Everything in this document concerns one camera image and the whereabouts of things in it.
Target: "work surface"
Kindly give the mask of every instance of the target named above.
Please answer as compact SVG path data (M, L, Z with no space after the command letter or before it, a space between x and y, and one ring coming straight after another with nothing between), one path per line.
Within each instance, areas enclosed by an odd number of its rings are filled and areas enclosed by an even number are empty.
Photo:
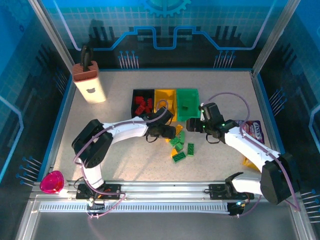
M79 167L72 162L75 153L71 143L89 121L114 123L131 119L133 89L196 88L203 102L220 92L242 95L249 103L249 120L260 120L264 140L269 140L249 72L223 71L104 71L100 73L107 100L88 104L76 90L64 129L54 170L67 180L81 177ZM247 116L245 104L236 96L222 95L214 99L225 120L243 120ZM175 126L186 123L173 122ZM174 163L170 157L172 147L164 139L148 143L145 137L135 137L112 145L102 162L105 180L141 181L213 181L224 180L240 171L250 171L242 165L244 157L223 144L209 144L206 135L185 131L185 146L194 143L194 157Z

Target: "black handle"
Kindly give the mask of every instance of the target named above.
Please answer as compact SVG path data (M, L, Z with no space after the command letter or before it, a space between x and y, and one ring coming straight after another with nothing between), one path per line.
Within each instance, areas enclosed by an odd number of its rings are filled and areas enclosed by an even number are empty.
M89 66L92 66L93 64L91 61L93 60L94 57L94 50L87 46L83 45L81 49L81 61L80 61L80 66L83 66L83 71L87 72L89 71Z

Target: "plastic tray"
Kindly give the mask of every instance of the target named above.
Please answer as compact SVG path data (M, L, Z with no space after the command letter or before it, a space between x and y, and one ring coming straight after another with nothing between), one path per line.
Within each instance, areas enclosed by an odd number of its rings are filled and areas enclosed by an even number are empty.
M135 104L135 97L143 97L147 102L148 99L152 99L152 109L155 104L155 90L154 89L134 89L132 93L132 103L131 103L131 117L136 117L135 111L139 107L139 104Z
M177 90L176 89L155 89L154 90L154 112L157 111L157 103L161 100L165 99L169 102L172 102L172 107L169 107L169 111L173 114L172 122L177 121ZM159 104L159 108L165 107L166 103L161 102Z
M179 88L176 90L177 120L187 121L191 118L200 118L198 89Z

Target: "black bin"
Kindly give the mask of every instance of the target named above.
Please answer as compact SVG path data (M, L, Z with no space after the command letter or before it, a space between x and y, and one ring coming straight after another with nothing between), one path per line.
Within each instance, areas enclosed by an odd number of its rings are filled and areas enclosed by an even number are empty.
M135 103L135 97L143 97L144 101L147 102L148 99L152 99L152 112L154 111L155 104L155 90L154 89L134 89L132 93L132 103L131 103L131 117L136 117L135 111L139 107L139 104Z

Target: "green bin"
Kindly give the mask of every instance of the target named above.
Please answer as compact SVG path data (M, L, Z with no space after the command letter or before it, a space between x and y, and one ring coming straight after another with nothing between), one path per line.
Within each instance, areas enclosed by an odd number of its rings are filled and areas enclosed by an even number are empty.
M187 121L191 118L200 118L199 111L199 93L194 88L178 88L176 90L177 101L177 120L179 122Z

